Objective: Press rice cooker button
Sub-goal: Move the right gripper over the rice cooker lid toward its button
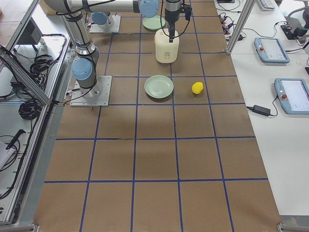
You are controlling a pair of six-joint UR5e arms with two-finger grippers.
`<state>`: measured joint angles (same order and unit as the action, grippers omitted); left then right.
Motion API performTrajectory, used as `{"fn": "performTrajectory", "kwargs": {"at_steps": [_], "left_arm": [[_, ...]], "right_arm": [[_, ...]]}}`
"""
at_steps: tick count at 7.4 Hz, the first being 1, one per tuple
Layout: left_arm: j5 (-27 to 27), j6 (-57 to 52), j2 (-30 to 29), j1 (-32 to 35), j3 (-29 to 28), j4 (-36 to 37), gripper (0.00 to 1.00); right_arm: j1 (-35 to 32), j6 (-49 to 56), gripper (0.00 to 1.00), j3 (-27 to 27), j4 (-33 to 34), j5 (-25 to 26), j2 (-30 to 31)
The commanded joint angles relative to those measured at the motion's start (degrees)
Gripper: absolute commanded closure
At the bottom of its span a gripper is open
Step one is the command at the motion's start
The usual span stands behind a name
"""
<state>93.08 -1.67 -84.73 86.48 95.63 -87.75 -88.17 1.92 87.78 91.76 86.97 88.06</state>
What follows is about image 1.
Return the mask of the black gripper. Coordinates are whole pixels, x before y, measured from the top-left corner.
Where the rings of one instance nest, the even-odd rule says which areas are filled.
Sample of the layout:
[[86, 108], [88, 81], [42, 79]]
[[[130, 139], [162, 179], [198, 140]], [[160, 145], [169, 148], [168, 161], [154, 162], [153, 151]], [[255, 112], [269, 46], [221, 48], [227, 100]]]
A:
[[165, 3], [165, 20], [168, 22], [169, 43], [174, 39], [174, 23], [179, 20], [181, 12], [180, 0], [167, 0]]

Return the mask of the green plate near arm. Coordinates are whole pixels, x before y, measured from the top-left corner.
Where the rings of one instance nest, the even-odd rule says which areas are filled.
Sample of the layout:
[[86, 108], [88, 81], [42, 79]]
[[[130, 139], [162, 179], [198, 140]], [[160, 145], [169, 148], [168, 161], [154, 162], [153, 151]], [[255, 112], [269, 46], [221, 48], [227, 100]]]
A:
[[165, 26], [165, 19], [159, 15], [155, 15], [151, 18], [144, 18], [142, 21], [143, 26], [149, 30], [158, 30]]
[[150, 97], [163, 99], [173, 92], [174, 84], [167, 76], [153, 75], [145, 81], [144, 90]]

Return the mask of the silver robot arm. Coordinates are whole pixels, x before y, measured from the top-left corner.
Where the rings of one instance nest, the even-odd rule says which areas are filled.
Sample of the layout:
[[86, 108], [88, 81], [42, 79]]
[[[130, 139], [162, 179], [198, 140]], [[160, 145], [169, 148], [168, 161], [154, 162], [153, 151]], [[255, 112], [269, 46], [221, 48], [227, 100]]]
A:
[[[93, 58], [97, 54], [95, 45], [89, 37], [89, 33], [83, 23], [82, 11], [87, 13], [109, 13], [109, 12], [133, 12], [144, 17], [154, 17], [158, 11], [157, 0], [47, 0], [46, 4], [56, 11], [56, 15], [63, 16], [67, 22], [66, 29], [71, 32], [71, 38], [78, 47], [77, 53], [80, 57]], [[168, 31], [163, 33], [169, 38], [169, 43], [174, 42], [180, 34], [176, 34], [175, 23], [180, 14], [184, 13], [186, 19], [191, 17], [191, 6], [184, 1], [167, 0], [161, 4], [161, 11], [165, 11], [165, 21]]]
[[91, 14], [92, 21], [99, 27], [110, 27], [114, 20], [110, 12], [94, 12]]

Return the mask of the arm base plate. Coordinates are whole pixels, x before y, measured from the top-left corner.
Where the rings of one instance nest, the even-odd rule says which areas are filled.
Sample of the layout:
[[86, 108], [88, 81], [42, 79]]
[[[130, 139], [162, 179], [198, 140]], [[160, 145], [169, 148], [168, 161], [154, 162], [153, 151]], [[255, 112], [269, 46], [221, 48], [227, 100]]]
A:
[[112, 34], [120, 30], [121, 15], [109, 15], [103, 25], [92, 24], [90, 33], [92, 34]]
[[97, 77], [96, 85], [88, 92], [88, 89], [80, 88], [75, 82], [74, 88], [79, 90], [72, 94], [73, 100], [69, 102], [71, 107], [107, 107], [109, 105], [112, 76]]

